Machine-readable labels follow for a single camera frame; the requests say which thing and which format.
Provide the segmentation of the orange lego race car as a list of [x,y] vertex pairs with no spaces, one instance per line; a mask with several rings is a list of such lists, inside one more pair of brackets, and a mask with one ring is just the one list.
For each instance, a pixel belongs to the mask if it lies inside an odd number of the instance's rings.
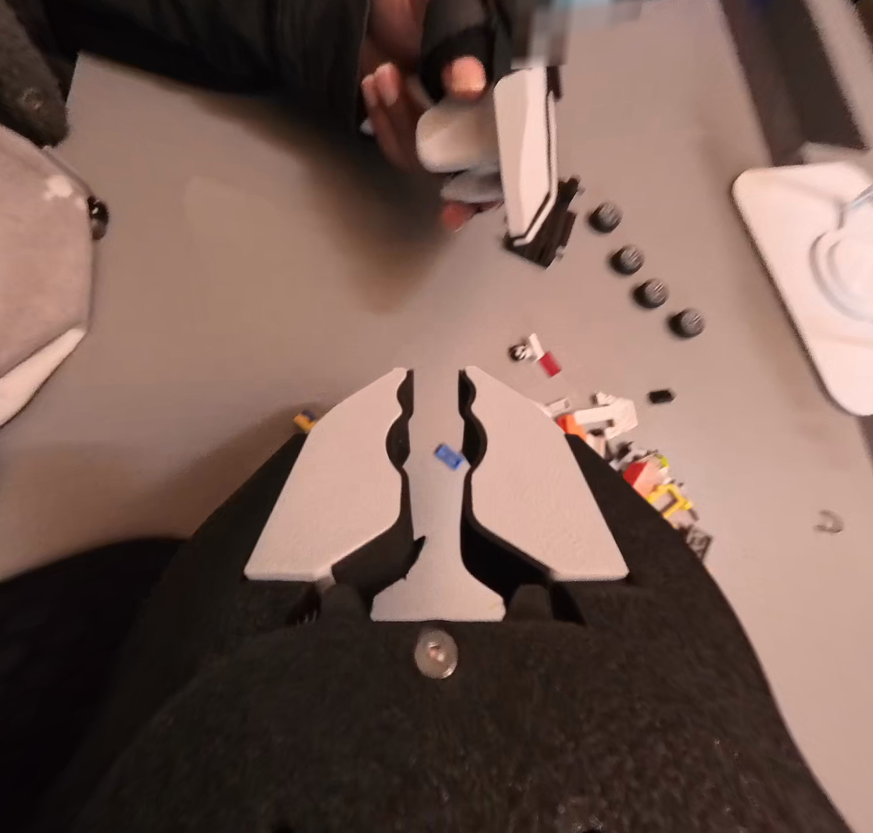
[[577,219],[573,201],[582,190],[581,180],[577,175],[560,180],[556,200],[535,236],[523,242],[506,234],[503,239],[504,249],[541,269],[548,269],[556,259],[562,257],[569,243]]

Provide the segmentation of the small red white lego piece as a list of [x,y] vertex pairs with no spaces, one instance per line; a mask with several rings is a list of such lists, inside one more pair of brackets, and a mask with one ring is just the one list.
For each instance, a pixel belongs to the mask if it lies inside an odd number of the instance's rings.
[[539,365],[549,378],[555,378],[562,373],[562,366],[558,360],[551,351],[544,348],[540,338],[535,333],[511,345],[507,350],[507,354],[515,363]]

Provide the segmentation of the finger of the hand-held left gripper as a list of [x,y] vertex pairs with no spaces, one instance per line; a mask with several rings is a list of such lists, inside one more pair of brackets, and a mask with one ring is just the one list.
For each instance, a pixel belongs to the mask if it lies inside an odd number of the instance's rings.
[[555,104],[547,70],[516,70],[493,89],[509,240],[534,240],[558,196]]

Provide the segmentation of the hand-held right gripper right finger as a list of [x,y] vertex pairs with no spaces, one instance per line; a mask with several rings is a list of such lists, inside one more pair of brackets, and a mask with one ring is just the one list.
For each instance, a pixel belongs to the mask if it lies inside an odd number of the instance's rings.
[[499,597],[523,585],[622,581],[628,567],[562,429],[475,366],[460,372],[460,550]]

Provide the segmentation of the person's pale printed shirt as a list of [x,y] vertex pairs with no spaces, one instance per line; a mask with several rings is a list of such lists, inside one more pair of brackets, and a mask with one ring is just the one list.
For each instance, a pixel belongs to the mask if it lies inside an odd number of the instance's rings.
[[1,425],[33,399],[89,329],[107,213],[48,147],[1,134]]

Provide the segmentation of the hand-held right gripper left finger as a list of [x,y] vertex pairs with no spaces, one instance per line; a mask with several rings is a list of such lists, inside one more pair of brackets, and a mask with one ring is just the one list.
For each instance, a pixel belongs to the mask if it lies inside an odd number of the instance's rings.
[[409,476],[414,374],[392,369],[305,435],[245,567],[251,581],[376,597],[416,562]]

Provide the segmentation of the person's left hand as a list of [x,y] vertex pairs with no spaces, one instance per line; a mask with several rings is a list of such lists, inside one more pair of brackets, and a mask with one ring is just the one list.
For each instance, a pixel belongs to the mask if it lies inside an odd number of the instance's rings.
[[361,47],[360,94],[373,137],[389,163],[420,173],[416,128],[423,113],[413,91],[422,25],[430,0],[370,0]]

